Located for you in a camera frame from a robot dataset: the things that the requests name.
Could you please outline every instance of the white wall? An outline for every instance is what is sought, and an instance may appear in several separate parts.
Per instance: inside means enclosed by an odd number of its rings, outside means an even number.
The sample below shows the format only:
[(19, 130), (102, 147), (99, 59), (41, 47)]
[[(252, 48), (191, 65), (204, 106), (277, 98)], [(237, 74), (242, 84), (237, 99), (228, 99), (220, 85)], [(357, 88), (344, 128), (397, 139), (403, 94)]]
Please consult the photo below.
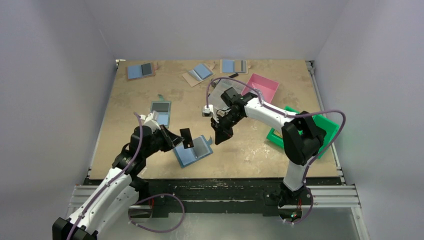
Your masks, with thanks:
[(0, 239), (46, 240), (87, 173), (115, 61), (83, 0), (0, 1)]
[(316, 59), (373, 240), (424, 239), (424, 1), (351, 0)]
[(313, 60), (347, 0), (86, 0), (117, 59)]

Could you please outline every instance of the pink box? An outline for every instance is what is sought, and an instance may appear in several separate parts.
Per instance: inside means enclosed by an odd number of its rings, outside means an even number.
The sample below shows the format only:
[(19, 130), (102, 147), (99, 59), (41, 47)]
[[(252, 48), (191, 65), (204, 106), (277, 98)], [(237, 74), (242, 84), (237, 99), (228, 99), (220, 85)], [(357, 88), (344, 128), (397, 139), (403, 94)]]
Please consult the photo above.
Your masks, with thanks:
[[(259, 89), (263, 95), (265, 102), (270, 104), (273, 100), (274, 95), (277, 92), (280, 83), (253, 73), (249, 81), (247, 82), (247, 85), (251, 86), (252, 88)], [(245, 86), (243, 91), (241, 92), (241, 95), (245, 95), (250, 91), (251, 89)]]

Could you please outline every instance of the gray wall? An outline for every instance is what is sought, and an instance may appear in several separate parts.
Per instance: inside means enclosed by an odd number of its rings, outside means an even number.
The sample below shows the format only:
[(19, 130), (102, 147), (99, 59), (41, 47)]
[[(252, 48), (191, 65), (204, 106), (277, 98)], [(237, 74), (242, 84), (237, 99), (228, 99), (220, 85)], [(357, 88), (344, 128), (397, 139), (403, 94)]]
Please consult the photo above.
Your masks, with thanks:
[(314, 59), (347, 0), (87, 0), (117, 59)]
[(373, 240), (424, 239), (424, 1), (351, 0), (316, 59), (336, 146)]
[(114, 65), (83, 0), (0, 1), (1, 240), (51, 239), (87, 173)]

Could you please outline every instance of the wooden table surface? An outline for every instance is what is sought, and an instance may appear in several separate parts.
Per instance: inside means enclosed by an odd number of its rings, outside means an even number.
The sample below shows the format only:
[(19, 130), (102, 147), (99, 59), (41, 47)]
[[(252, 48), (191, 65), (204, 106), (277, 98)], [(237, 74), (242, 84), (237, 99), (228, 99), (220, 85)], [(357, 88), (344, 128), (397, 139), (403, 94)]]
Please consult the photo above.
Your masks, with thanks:
[[(175, 134), (182, 128), (190, 128), (191, 136), (215, 136), (210, 118), (202, 117), (205, 105), (207, 81), (190, 87), (182, 74), (199, 63), (213, 65), (214, 78), (221, 74), (219, 60), (163, 60), (156, 75), (127, 81), (126, 67), (149, 61), (121, 61), (113, 83), (112, 92), (97, 140), (90, 179), (103, 179), (121, 148), (129, 143), (138, 125), (133, 112), (147, 115), (151, 102), (158, 101), (158, 94), (172, 101), (169, 130)], [(245, 83), (252, 73), (280, 83), (272, 104), (284, 108), (290, 106), (300, 111), (320, 110), (317, 95), (304, 60), (249, 60), (249, 74), (236, 77)], [(147, 159), (147, 165), (139, 174), (145, 179), (179, 178), (263, 178), (284, 177), (289, 160), (284, 150), (266, 139), (270, 127), (250, 118), (241, 120), (234, 128), (234, 136), (220, 145), (212, 145), (213, 154), (181, 168), (173, 151), (157, 152)], [(308, 177), (337, 176), (332, 151), (327, 151), (311, 166)]]

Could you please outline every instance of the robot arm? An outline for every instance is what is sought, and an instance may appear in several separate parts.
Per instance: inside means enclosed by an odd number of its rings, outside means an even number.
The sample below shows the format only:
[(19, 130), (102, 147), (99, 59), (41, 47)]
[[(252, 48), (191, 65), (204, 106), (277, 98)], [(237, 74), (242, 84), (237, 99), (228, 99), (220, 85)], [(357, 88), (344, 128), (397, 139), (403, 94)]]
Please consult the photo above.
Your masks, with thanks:
[(233, 136), (233, 126), (243, 118), (256, 119), (277, 130), (283, 136), (284, 151), (290, 160), (281, 186), (279, 206), (295, 200), (304, 190), (303, 179), (308, 163), (323, 146), (326, 132), (316, 126), (312, 117), (286, 117), (271, 109), (292, 116), (296, 113), (266, 102), (261, 104), (257, 95), (251, 92), (242, 96), (231, 87), (224, 91), (221, 99), (229, 107), (224, 115), (219, 115), (212, 105), (205, 106), (202, 112), (205, 117), (212, 116), (210, 121), (215, 130), (215, 144), (230, 139)]
[[(193, 147), (188, 128), (180, 129), (181, 136), (178, 136), (159, 125), (157, 116), (155, 111), (140, 116), (144, 120), (142, 131), (139, 126), (134, 129), (130, 142), (123, 146), (107, 176), (88, 200), (68, 219), (59, 217), (56, 220), (52, 227), (53, 240), (66, 240), (74, 226), (71, 240), (98, 239), (130, 206), (150, 196), (148, 183), (137, 177), (146, 166), (146, 158), (158, 151), (170, 151), (180, 143), (184, 144), (184, 148)], [(140, 138), (142, 143), (138, 155), (120, 175), (135, 155)]]

